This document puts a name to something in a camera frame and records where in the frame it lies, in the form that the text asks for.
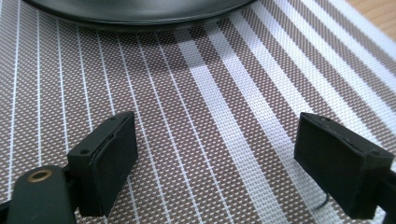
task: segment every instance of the brass insert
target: brass insert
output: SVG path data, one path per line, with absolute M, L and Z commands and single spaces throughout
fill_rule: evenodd
M 47 179 L 48 177 L 50 177 L 50 175 L 52 175 L 51 170 L 39 170 L 39 171 L 34 172 L 31 175 L 29 175 L 29 177 L 27 178 L 27 181 L 29 181 L 31 183 L 40 182 L 40 181 L 43 181 L 43 180 Z

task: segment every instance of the wooden table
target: wooden table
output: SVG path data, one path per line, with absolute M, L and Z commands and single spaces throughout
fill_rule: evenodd
M 347 0 L 362 15 L 396 40 L 395 0 Z

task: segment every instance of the black cable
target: black cable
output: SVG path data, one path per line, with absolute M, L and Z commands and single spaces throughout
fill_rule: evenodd
M 324 202 L 321 203 L 320 205 L 314 207 L 312 210 L 318 211 L 320 208 L 324 207 L 329 202 L 329 199 L 330 199 L 329 193 L 326 193 L 326 199 L 324 200 Z

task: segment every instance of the striped placemat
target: striped placemat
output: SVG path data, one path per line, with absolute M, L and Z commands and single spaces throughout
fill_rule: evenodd
M 79 223 L 351 222 L 334 200 L 313 209 L 325 194 L 293 159 L 300 112 L 396 153 L 396 45 L 344 1 L 261 0 L 145 35 L 0 9 L 0 203 L 126 110 L 139 161 L 110 217 Z

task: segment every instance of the brown stripe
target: brown stripe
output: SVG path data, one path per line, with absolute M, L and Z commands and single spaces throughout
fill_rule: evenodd
M 134 94 L 148 135 L 148 143 L 163 187 L 163 197 L 167 202 L 170 218 L 180 223 L 197 222 L 192 200 L 151 87 L 142 55 L 138 55 L 141 52 L 136 39 L 134 36 L 121 36 L 121 41 L 125 45 L 124 53 L 127 57 L 127 66 L 132 73 Z
M 385 149 L 395 153 L 392 147 L 396 144 L 396 136 L 387 128 L 380 118 L 363 102 L 359 95 L 340 77 L 335 69 L 309 43 L 289 18 L 272 1 L 262 1 L 268 11 L 279 22 L 282 28 L 297 44 L 301 51 L 310 59 L 319 72 L 326 77 L 334 89 L 343 97 L 358 117 L 367 125 Z
M 90 102 L 92 127 L 95 128 L 104 119 L 112 116 L 106 87 L 105 70 L 99 51 L 97 33 L 91 29 L 79 28 L 79 37 L 88 99 Z
M 10 152 L 10 131 L 11 131 L 11 111 L 12 95 L 14 91 L 14 63 L 15 48 L 17 42 L 17 18 L 15 13 L 18 10 L 18 1 L 3 4 L 0 20 L 0 203 L 7 200 L 8 192 L 8 160 Z
M 332 6 L 326 0 L 316 0 L 318 4 L 325 10 L 332 18 L 338 22 L 344 29 L 346 29 L 357 41 L 359 41 L 366 49 L 368 49 L 388 70 L 396 74 L 396 62 L 382 50 L 377 43 L 373 42 L 367 35 L 365 35 L 358 27 L 350 22 L 342 13 Z
M 233 159 L 225 146 L 216 123 L 213 120 L 195 81 L 190 73 L 175 37 L 170 33 L 159 35 L 166 59 L 174 75 L 177 87 L 188 108 L 193 125 L 205 148 L 221 192 L 229 206 L 235 223 L 259 222 L 242 179 L 236 170 Z
M 197 138 L 191 128 L 189 119 L 177 95 L 177 90 L 169 76 L 160 49 L 156 47 L 154 35 L 142 36 L 142 45 L 148 69 L 152 75 L 158 96 L 162 102 L 163 113 L 172 131 L 179 155 L 184 164 L 184 170 L 190 180 L 192 194 L 200 210 L 203 222 L 227 222 L 224 204 L 216 189 L 216 182 L 210 175 L 205 158 L 202 155 Z
M 89 132 L 87 106 L 79 58 L 76 26 L 59 21 L 61 38 L 62 69 L 64 78 L 64 103 L 67 120 L 67 138 L 69 149 L 78 144 Z M 79 222 L 99 218 L 82 218 L 77 213 Z
M 264 97 L 266 101 L 277 101 L 279 105 L 288 107 L 283 97 L 275 97 L 275 95 L 279 96 L 280 93 L 274 83 L 269 80 L 269 77 L 265 74 L 265 71 L 248 49 L 248 46 L 244 43 L 243 39 L 237 34 L 230 21 L 226 20 L 220 22 L 219 27 L 253 79 L 258 81 L 257 78 L 254 78 L 258 76 L 264 79 L 264 82 L 266 83 L 266 93 L 273 96 L 271 97 L 271 100 L 268 97 Z M 230 107 L 238 126 L 241 128 L 245 138 L 247 139 L 247 143 L 262 168 L 262 172 L 265 174 L 265 177 L 268 180 L 282 211 L 286 214 L 288 221 L 305 223 L 314 222 L 303 202 L 303 199 L 292 184 L 285 167 L 282 165 L 282 162 L 276 155 L 274 148 L 271 146 L 271 143 L 263 132 L 261 125 L 255 118 L 248 103 L 242 96 L 240 90 L 238 90 L 233 78 L 211 44 L 205 30 L 203 28 L 192 29 L 191 36 L 195 38 L 198 50 L 200 50 L 201 55 L 215 79 L 225 101 L 227 102 L 227 105 Z
M 106 61 L 106 70 L 108 74 L 108 82 L 111 89 L 113 104 L 116 113 L 122 111 L 134 111 L 134 101 L 130 92 L 128 79 L 125 73 L 125 67 L 122 62 L 120 54 L 120 45 L 118 37 L 113 33 L 101 33 L 101 44 Z M 150 217 L 156 217 L 157 220 L 165 222 L 163 206 L 161 205 L 161 198 L 159 191 L 156 189 L 155 176 L 150 164 L 149 155 L 142 147 L 140 125 L 137 123 L 136 115 L 136 135 L 139 142 L 139 161 L 134 166 L 132 171 L 132 187 L 134 195 L 137 214 L 142 218 L 139 221 L 142 223 L 149 223 Z M 128 184 L 121 191 L 120 196 L 114 205 L 113 211 L 108 218 L 109 222 L 134 222 L 136 217 L 134 215 L 134 208 L 132 202 L 131 192 L 128 189 Z
M 290 81 L 293 83 L 298 92 L 304 97 L 305 101 L 313 109 L 314 113 L 320 114 L 327 118 L 340 122 L 323 97 L 320 96 L 315 87 L 305 77 L 303 72 L 292 61 L 289 55 L 277 43 L 271 33 L 262 24 L 251 8 L 247 8 L 242 12 L 252 30 L 255 32 L 260 41 L 268 49 L 276 60 L 277 64 L 282 68 Z
M 302 3 L 289 2 L 314 28 L 315 31 L 334 49 L 335 52 L 385 101 L 396 111 L 396 93 L 388 88 L 345 44 L 343 44 L 315 15 Z
M 40 14 L 40 120 L 42 164 L 67 164 L 56 20 Z
M 35 11 L 21 5 L 18 83 L 14 122 L 12 181 L 38 166 L 37 29 Z

